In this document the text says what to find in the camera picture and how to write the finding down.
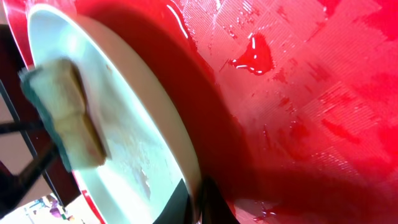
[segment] red liquid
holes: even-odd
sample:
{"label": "red liquid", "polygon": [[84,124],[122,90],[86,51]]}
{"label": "red liquid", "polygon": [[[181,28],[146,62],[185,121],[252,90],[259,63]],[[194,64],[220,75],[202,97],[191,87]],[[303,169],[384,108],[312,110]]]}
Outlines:
{"label": "red liquid", "polygon": [[329,122],[326,119],[322,120],[322,124],[329,129],[329,131],[331,131],[333,134],[341,137],[341,138],[345,138],[348,141],[354,143],[354,144],[359,144],[361,143],[360,138],[357,138],[355,136],[353,136],[351,133],[349,133],[347,130],[345,130],[345,128],[342,125],[336,125],[333,124],[331,122]]}
{"label": "red liquid", "polygon": [[280,69],[279,72],[272,78],[273,80],[280,81],[281,83],[287,84],[286,77],[285,77],[285,70],[283,68]]}
{"label": "red liquid", "polygon": [[264,75],[274,69],[271,50],[262,34],[253,34],[245,53],[228,64],[237,69],[245,69],[255,75]]}
{"label": "red liquid", "polygon": [[326,17],[331,17],[339,5],[341,0],[317,0],[324,6],[323,11],[326,13]]}
{"label": "red liquid", "polygon": [[387,40],[398,38],[396,19],[398,15],[398,1],[375,0],[382,8],[381,10],[366,16],[363,21],[370,27],[379,29]]}

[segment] yellow sponge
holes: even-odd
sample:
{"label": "yellow sponge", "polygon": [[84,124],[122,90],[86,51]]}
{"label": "yellow sponge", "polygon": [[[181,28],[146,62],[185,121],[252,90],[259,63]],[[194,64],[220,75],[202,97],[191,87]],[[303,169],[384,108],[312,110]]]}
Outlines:
{"label": "yellow sponge", "polygon": [[21,80],[25,96],[39,111],[67,170],[104,164],[105,153],[86,112],[83,85],[73,64],[66,59],[45,63],[22,74]]}

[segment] red surface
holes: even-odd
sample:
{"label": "red surface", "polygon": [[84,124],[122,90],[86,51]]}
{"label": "red surface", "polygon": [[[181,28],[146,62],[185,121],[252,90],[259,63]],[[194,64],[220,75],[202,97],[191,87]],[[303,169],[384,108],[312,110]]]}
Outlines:
{"label": "red surface", "polygon": [[83,194],[88,206],[90,206],[91,210],[93,211],[94,215],[98,218],[101,224],[105,224],[105,221],[102,219],[100,212],[97,210],[93,199],[91,199],[90,195],[88,194],[87,190],[82,190],[81,193]]}
{"label": "red surface", "polygon": [[[4,2],[30,64],[39,1]],[[45,2],[146,61],[241,223],[398,222],[397,1]]]}

